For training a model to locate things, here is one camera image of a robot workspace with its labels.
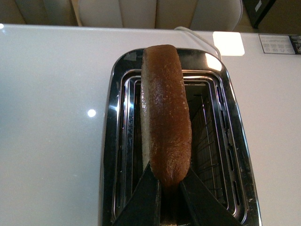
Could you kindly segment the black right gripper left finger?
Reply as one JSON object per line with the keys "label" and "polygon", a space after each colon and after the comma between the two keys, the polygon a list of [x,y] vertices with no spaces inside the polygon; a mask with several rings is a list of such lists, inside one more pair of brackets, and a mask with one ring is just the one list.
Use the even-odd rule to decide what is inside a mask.
{"label": "black right gripper left finger", "polygon": [[114,226],[159,226],[161,184],[147,164],[137,187]]}

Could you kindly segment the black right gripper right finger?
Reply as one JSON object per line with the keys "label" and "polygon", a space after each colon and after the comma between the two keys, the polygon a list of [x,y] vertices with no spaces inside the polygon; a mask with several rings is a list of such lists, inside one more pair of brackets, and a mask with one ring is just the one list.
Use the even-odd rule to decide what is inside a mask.
{"label": "black right gripper right finger", "polygon": [[240,226],[241,223],[221,205],[196,173],[189,169],[180,182],[193,226]]}

